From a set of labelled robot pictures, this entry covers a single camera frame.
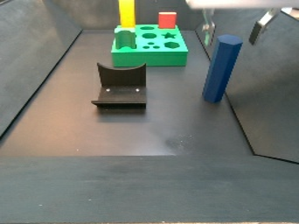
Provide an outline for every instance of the shape sorter hole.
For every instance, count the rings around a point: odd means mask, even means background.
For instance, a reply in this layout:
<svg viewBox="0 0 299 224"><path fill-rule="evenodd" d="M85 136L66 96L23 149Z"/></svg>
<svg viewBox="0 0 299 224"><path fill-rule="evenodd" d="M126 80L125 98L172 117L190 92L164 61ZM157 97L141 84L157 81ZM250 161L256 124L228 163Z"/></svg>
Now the shape sorter hole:
<svg viewBox="0 0 299 224"><path fill-rule="evenodd" d="M142 35L142 38L145 38L145 39L154 39L156 38L156 35L153 33L145 33Z"/></svg>
<svg viewBox="0 0 299 224"><path fill-rule="evenodd" d="M180 45L174 42L166 42L164 43L164 46L172 49L180 47Z"/></svg>
<svg viewBox="0 0 299 224"><path fill-rule="evenodd" d="M140 28L140 30L146 30L146 31L149 31L149 30L152 30L152 29L153 29L152 26L142 26L142 27Z"/></svg>

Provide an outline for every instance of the blue cylinder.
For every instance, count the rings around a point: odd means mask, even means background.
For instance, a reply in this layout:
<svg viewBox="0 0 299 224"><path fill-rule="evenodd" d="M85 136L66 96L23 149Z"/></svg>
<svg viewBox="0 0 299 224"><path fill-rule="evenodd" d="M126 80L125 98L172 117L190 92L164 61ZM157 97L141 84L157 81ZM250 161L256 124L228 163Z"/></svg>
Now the blue cylinder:
<svg viewBox="0 0 299 224"><path fill-rule="evenodd" d="M206 102L218 102L224 95L241 44L242 41L236 36L226 34L217 37L201 93Z"/></svg>

